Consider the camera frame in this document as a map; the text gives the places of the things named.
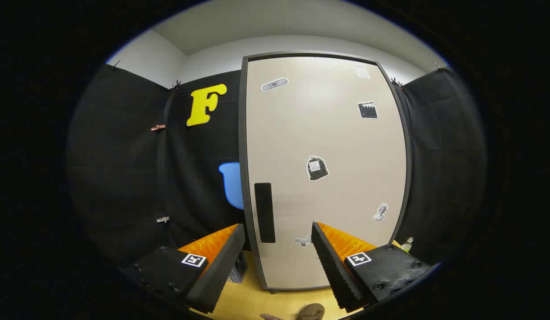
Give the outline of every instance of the blue object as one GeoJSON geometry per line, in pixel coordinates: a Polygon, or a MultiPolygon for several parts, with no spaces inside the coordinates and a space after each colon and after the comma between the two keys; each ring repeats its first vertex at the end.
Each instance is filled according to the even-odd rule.
{"type": "Polygon", "coordinates": [[[221,164],[220,172],[224,175],[225,197],[228,199],[229,204],[238,209],[243,209],[239,162],[221,164]]]}

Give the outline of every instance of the yellow letter f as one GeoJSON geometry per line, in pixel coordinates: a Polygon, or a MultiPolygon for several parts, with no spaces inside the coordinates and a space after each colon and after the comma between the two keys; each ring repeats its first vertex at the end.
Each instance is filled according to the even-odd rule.
{"type": "Polygon", "coordinates": [[[228,91],[224,84],[214,85],[204,89],[198,89],[192,92],[192,114],[186,124],[188,126],[201,125],[209,121],[209,116],[205,113],[205,107],[210,111],[214,111],[217,107],[217,95],[212,92],[224,95],[228,91]]]}

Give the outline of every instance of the white wall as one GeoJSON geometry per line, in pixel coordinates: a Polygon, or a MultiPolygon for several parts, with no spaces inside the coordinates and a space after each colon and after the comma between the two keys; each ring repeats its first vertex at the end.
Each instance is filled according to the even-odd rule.
{"type": "Polygon", "coordinates": [[[232,41],[198,51],[186,57],[177,75],[183,83],[206,76],[241,69],[241,59],[256,53],[316,50],[347,53],[379,62],[390,78],[408,83],[425,71],[389,53],[346,40],[308,35],[273,35],[232,41]]]}
{"type": "Polygon", "coordinates": [[[169,88],[179,79],[186,56],[158,33],[148,30],[116,52],[107,63],[169,88]]]}

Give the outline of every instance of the sticker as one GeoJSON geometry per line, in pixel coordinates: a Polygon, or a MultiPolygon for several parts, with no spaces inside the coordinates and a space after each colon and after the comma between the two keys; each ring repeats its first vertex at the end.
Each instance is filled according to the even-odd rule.
{"type": "Polygon", "coordinates": [[[288,83],[289,80],[287,78],[279,78],[261,85],[261,91],[267,92],[269,90],[277,89],[278,87],[283,87],[283,85],[286,85],[288,83]]]}
{"type": "Polygon", "coordinates": [[[301,245],[301,247],[303,248],[306,248],[307,245],[309,244],[312,244],[312,240],[311,240],[311,234],[309,234],[307,236],[307,239],[293,239],[293,241],[295,241],[296,243],[298,243],[299,245],[301,245]]]}
{"type": "Polygon", "coordinates": [[[358,103],[358,109],[360,109],[360,116],[362,116],[362,118],[378,118],[378,113],[376,111],[376,105],[374,104],[374,101],[358,103]]]}
{"type": "Polygon", "coordinates": [[[368,69],[366,69],[365,65],[355,64],[354,70],[356,71],[356,75],[358,75],[358,77],[364,78],[364,79],[371,79],[370,74],[368,73],[368,69]]]}
{"type": "Polygon", "coordinates": [[[182,260],[182,263],[199,268],[202,265],[202,263],[204,263],[204,261],[205,261],[205,257],[192,255],[192,253],[188,253],[188,255],[182,260]]]}
{"type": "Polygon", "coordinates": [[[224,176],[225,197],[230,205],[243,209],[243,194],[241,193],[241,173],[239,162],[221,164],[219,168],[224,176]]]}
{"type": "Polygon", "coordinates": [[[309,174],[310,181],[321,180],[330,174],[326,167],[326,162],[318,156],[310,156],[307,161],[307,173],[309,174]]]}
{"type": "Polygon", "coordinates": [[[382,221],[385,219],[385,213],[387,212],[388,205],[387,203],[382,203],[380,207],[378,208],[378,213],[376,213],[372,219],[374,221],[382,221]]]}
{"type": "Polygon", "coordinates": [[[195,126],[205,124],[209,121],[209,115],[206,115],[206,108],[210,112],[217,107],[217,94],[224,95],[228,91],[228,87],[224,84],[214,85],[204,89],[198,89],[192,92],[192,113],[186,121],[187,126],[195,126]]]}
{"type": "Polygon", "coordinates": [[[372,261],[372,259],[370,259],[370,257],[368,257],[365,252],[356,253],[355,255],[348,256],[347,259],[350,260],[350,263],[354,267],[372,261]]]}
{"type": "Polygon", "coordinates": [[[320,170],[320,161],[316,160],[316,161],[309,162],[309,166],[310,166],[311,172],[317,172],[318,170],[320,170]]]}

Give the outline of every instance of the screw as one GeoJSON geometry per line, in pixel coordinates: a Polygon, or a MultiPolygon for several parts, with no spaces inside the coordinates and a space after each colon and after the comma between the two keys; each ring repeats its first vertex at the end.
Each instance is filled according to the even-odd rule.
{"type": "Polygon", "coordinates": [[[180,293],[180,290],[178,289],[178,287],[176,286],[176,284],[173,284],[173,283],[169,282],[169,288],[170,288],[170,290],[172,290],[174,293],[180,293]]]}

